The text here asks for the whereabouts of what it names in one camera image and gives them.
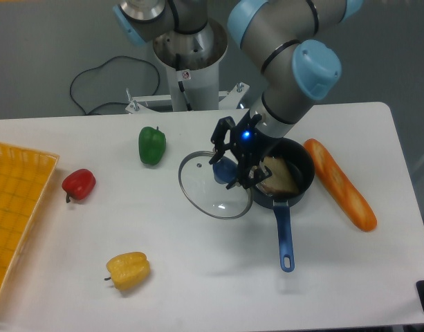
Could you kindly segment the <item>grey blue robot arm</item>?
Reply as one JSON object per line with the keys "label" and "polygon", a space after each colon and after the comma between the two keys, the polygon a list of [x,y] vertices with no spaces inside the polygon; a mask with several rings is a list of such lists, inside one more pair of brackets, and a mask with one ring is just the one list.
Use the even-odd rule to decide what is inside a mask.
{"label": "grey blue robot arm", "polygon": [[250,188],[268,177],[260,163],[279,139],[341,76],[340,60],[316,34],[361,7],[361,1],[240,1],[226,26],[209,17],[206,1],[122,1],[113,12],[133,44],[152,43],[176,111],[218,107],[219,62],[229,39],[267,79],[242,120],[221,120],[211,137],[216,169],[226,151],[237,159],[236,170],[218,181]]}

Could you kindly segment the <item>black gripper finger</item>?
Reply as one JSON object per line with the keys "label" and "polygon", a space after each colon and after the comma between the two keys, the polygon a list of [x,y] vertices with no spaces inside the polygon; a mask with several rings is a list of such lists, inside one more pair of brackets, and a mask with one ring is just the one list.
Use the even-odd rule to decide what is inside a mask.
{"label": "black gripper finger", "polygon": [[270,178],[272,171],[268,167],[260,165],[246,165],[244,163],[229,162],[225,165],[226,188],[242,186],[249,189],[258,183]]}
{"label": "black gripper finger", "polygon": [[211,143],[214,145],[214,155],[209,164],[216,164],[224,156],[224,153],[230,148],[229,143],[225,143],[225,136],[235,126],[232,117],[227,116],[218,120],[211,136]]}

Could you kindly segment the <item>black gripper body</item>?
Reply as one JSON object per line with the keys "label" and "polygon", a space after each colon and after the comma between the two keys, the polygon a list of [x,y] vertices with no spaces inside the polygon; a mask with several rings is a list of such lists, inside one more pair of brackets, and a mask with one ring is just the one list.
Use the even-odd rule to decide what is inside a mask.
{"label": "black gripper body", "polygon": [[250,117],[250,112],[230,130],[230,151],[238,161],[238,169],[250,169],[258,165],[268,152],[279,142],[258,130],[256,125],[261,116]]}

